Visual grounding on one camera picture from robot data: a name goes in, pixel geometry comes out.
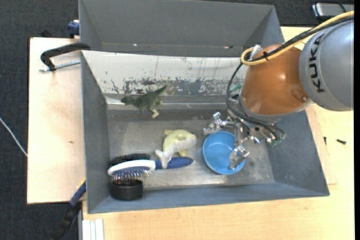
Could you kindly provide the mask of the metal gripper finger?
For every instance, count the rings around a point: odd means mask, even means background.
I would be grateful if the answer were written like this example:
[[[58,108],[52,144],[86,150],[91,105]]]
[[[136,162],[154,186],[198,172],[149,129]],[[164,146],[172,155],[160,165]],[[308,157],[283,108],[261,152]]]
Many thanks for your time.
[[[228,169],[237,169],[244,163],[244,161],[249,155],[250,152],[244,146],[236,147],[229,155]]]
[[[221,113],[216,112],[212,115],[212,118],[208,121],[207,127],[202,131],[203,135],[211,135],[219,132],[225,127],[224,120],[221,118]]]

